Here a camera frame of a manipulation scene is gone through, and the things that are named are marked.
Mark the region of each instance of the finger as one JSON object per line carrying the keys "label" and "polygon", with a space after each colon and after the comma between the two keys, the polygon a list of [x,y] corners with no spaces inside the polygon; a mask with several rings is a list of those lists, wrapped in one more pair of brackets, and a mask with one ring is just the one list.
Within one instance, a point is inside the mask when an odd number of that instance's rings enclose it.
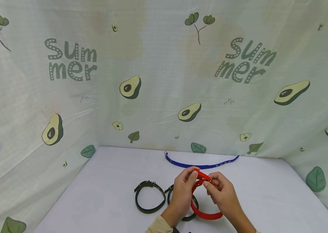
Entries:
{"label": "finger", "polygon": [[228,183],[231,183],[225,176],[223,176],[220,172],[213,172],[209,174],[209,177],[213,180],[218,180],[220,182],[220,185],[222,184],[225,186]]}
{"label": "finger", "polygon": [[200,170],[198,167],[192,166],[188,167],[185,170],[183,170],[177,178],[180,179],[183,182],[186,182],[188,180],[189,175],[194,171],[194,170]]}
{"label": "finger", "polygon": [[218,189],[208,181],[204,181],[203,185],[206,188],[206,190],[210,193],[210,196],[216,200],[217,196],[220,194],[220,191],[218,191]]}
{"label": "finger", "polygon": [[189,176],[189,178],[186,182],[186,185],[189,186],[190,189],[192,189],[192,187],[194,186],[197,176],[198,176],[197,171],[191,172],[191,175]]}
{"label": "finger", "polygon": [[213,179],[212,181],[213,181],[213,184],[215,186],[217,186],[217,188],[218,188],[219,191],[221,191],[223,189],[223,184],[221,184],[221,182],[219,180]]}
{"label": "finger", "polygon": [[212,196],[210,196],[210,197],[211,197],[211,200],[213,201],[213,203],[214,204],[217,204],[216,201],[215,201],[215,199]]}

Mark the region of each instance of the blue dog collar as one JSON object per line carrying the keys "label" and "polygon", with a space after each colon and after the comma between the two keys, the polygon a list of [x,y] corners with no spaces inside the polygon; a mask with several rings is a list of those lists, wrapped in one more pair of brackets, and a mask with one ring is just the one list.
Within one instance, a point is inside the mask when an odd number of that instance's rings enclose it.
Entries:
{"label": "blue dog collar", "polygon": [[210,168],[214,168],[214,167],[221,166],[221,165],[223,165],[223,164],[227,164],[227,163],[229,163],[229,162],[234,162],[234,161],[237,160],[238,157],[240,156],[240,155],[238,155],[238,156],[236,156],[235,159],[226,160],[226,161],[220,162],[220,163],[218,163],[218,164],[212,164],[212,165],[190,165],[190,164],[184,164],[184,163],[180,163],[180,162],[177,162],[177,161],[172,160],[171,158],[169,158],[169,156],[168,156],[168,152],[164,152],[164,154],[165,154],[165,158],[166,158],[166,160],[168,160],[169,163],[171,163],[171,164],[173,164],[173,165],[176,165],[176,166],[178,166],[178,167],[183,167],[183,168],[188,168],[188,167],[195,166],[195,167],[198,167],[198,168],[200,168],[200,169],[210,169]]}

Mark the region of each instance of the fabric backdrop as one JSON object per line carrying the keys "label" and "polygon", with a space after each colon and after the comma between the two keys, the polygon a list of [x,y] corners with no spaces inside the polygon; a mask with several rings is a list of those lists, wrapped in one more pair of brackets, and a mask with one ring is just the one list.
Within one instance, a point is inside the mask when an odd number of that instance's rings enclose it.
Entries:
{"label": "fabric backdrop", "polygon": [[0,230],[100,145],[281,158],[328,208],[328,0],[0,0]]}

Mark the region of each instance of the small white flower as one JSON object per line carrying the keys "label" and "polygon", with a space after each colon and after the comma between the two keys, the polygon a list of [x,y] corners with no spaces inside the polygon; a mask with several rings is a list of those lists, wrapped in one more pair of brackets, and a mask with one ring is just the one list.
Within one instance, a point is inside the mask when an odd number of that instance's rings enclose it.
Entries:
{"label": "small white flower", "polygon": [[115,129],[122,130],[122,123],[120,122],[113,122],[112,126],[115,127]]}
{"label": "small white flower", "polygon": [[248,140],[250,138],[250,136],[252,136],[251,133],[240,134],[240,141],[245,142],[246,140]]}

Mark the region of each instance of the red dog collar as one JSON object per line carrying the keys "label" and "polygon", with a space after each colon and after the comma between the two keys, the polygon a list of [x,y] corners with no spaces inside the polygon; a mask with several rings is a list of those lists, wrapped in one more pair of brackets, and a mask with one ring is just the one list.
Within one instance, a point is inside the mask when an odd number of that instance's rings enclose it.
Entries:
{"label": "red dog collar", "polygon": [[[198,172],[198,175],[202,178],[198,181],[196,181],[195,185],[192,187],[192,193],[194,193],[195,189],[198,186],[201,186],[203,184],[204,181],[208,181],[210,182],[212,185],[214,185],[213,181],[211,180],[211,178],[207,175],[205,175],[204,173],[198,171],[197,169],[195,169],[195,171]],[[215,219],[219,219],[222,218],[223,214],[221,212],[216,213],[216,214],[206,214],[201,212],[200,210],[196,209],[196,206],[194,205],[193,200],[191,199],[191,209],[193,210],[193,212],[199,216],[200,218],[206,219],[206,220],[215,220]]]}

